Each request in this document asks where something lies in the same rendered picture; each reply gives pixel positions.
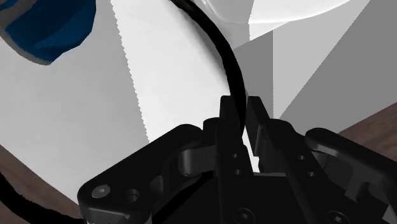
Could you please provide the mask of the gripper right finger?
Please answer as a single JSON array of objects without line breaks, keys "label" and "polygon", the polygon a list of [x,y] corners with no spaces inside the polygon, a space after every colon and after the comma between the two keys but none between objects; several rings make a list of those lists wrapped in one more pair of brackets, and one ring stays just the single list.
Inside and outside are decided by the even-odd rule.
[{"label": "gripper right finger", "polygon": [[397,162],[324,128],[299,134],[247,100],[246,130],[260,173],[282,174],[303,221],[291,224],[397,224]]}]

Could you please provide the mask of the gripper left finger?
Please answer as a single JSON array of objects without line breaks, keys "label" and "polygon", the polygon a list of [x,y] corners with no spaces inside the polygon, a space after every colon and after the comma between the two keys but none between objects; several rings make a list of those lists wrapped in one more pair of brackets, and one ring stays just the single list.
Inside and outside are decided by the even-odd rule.
[{"label": "gripper left finger", "polygon": [[218,124],[237,135],[245,125],[246,101],[220,99],[219,116],[203,128],[182,124],[84,183],[78,202],[84,224],[146,224],[162,220],[195,193],[216,169]]}]

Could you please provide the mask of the blue rounded object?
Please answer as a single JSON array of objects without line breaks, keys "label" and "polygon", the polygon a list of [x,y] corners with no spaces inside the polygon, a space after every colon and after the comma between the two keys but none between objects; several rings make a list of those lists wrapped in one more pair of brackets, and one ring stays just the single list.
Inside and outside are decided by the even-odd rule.
[{"label": "blue rounded object", "polygon": [[0,38],[21,57],[50,65],[92,32],[96,0],[0,0]]}]

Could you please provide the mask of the black curved band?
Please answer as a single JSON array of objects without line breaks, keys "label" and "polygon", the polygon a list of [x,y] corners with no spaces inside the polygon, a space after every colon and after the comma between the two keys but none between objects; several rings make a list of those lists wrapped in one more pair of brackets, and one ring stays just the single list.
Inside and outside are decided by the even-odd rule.
[{"label": "black curved band", "polygon": [[225,70],[230,95],[235,101],[235,107],[239,117],[240,132],[243,133],[246,126],[246,89],[242,71],[231,46],[216,24],[192,0],[169,1],[195,21],[216,47],[221,57],[223,69]]}]

